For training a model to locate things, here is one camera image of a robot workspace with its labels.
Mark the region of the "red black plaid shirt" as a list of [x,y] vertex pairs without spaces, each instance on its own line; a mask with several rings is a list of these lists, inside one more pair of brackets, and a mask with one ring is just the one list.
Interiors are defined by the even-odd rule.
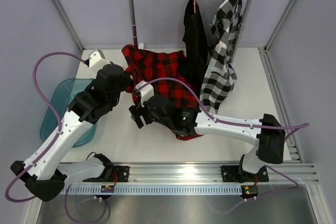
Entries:
[[184,52],[172,53],[152,52],[136,49],[134,45],[126,45],[121,52],[127,62],[127,71],[132,72],[134,88],[132,100],[134,105],[140,104],[140,97],[134,93],[135,86],[143,81],[163,78],[152,84],[154,93],[169,99],[175,106],[196,108],[198,94],[194,87],[179,72],[179,63],[184,59]]

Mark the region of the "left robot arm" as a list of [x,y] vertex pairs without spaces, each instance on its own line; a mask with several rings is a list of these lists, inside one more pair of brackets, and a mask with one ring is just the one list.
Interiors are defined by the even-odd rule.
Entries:
[[132,83],[131,75],[118,65],[105,65],[97,76],[70,103],[61,126],[25,161],[10,167],[16,179],[24,182],[34,197],[44,202],[54,199],[67,186],[78,182],[106,182],[115,178],[113,162],[103,154],[72,163],[61,161],[86,131],[112,111]]

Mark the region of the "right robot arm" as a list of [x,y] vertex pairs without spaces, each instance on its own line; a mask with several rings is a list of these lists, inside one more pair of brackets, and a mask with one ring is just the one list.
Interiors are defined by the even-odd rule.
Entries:
[[227,118],[197,108],[177,107],[160,95],[130,106],[129,112],[139,129],[155,122],[184,138],[217,135],[252,145],[252,149],[241,156],[238,165],[221,167],[225,182],[262,181],[268,164],[282,164],[284,161],[285,131],[271,114],[264,114],[262,119],[256,120]]

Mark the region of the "white black plaid shirt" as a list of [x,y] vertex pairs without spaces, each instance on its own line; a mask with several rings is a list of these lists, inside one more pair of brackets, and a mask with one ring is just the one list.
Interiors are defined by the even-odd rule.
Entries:
[[234,89],[237,74],[230,63],[242,20],[242,0],[223,0],[212,23],[215,43],[209,47],[200,101],[209,113],[217,113]]

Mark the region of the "teal plastic bin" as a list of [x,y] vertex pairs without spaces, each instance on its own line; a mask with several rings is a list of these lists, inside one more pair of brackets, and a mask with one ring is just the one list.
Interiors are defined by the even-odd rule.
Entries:
[[[57,85],[50,103],[56,109],[61,119],[67,111],[68,105],[71,103],[71,101],[79,92],[82,92],[92,82],[92,80],[92,78],[70,78],[62,81],[59,85]],[[76,143],[73,145],[73,148],[81,147],[91,142],[95,136],[97,125],[98,124],[95,124],[89,130],[83,133],[83,135],[79,137]],[[51,108],[48,108],[40,128],[40,139],[43,142],[48,139],[50,134],[57,126],[58,122],[55,114]]]

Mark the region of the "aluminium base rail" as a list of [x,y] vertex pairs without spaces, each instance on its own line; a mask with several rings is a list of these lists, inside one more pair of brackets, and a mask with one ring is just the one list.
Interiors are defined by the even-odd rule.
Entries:
[[[116,163],[129,167],[129,184],[221,184],[221,167],[224,163]],[[289,183],[280,172],[299,184],[318,184],[319,178],[312,164],[283,163],[267,168],[269,183],[284,185]]]

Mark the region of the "left aluminium frame post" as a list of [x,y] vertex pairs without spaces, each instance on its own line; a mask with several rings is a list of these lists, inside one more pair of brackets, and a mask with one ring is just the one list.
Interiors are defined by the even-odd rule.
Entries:
[[83,46],[83,43],[81,42],[76,30],[74,29],[61,1],[60,0],[50,0],[50,1],[54,6],[56,12],[58,13],[58,16],[60,17],[67,32],[69,33],[73,43],[76,45],[76,47],[80,52],[83,52],[85,50],[85,47]]

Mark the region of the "aluminium frame post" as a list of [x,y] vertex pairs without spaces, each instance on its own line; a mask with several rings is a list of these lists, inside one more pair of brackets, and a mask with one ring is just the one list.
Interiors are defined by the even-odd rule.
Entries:
[[293,9],[296,2],[297,2],[297,0],[289,0],[284,12],[281,14],[281,17],[280,17],[278,23],[275,26],[275,29],[273,30],[270,38],[268,39],[268,41],[267,41],[267,43],[264,47],[265,53],[269,53],[275,39],[277,38],[283,24],[285,23],[286,19],[288,18],[289,14],[291,13],[291,10]]
[[76,30],[74,29],[61,1],[60,0],[50,0],[50,1],[54,6],[56,12],[58,13],[58,16],[60,17],[67,32],[69,33],[73,43],[76,45],[76,47],[80,52],[83,52],[85,50],[85,47],[83,46],[83,43],[81,42]]

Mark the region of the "right aluminium frame post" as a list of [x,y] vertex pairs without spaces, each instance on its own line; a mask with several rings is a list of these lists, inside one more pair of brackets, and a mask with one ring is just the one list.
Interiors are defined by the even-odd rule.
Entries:
[[293,9],[296,2],[297,2],[297,0],[289,0],[284,12],[281,14],[281,17],[280,17],[278,23],[275,26],[275,29],[273,30],[270,38],[268,39],[268,41],[267,41],[267,43],[264,47],[265,53],[269,53],[275,39],[277,38],[283,24],[285,23],[286,19],[288,18],[289,14],[291,13],[291,10]]

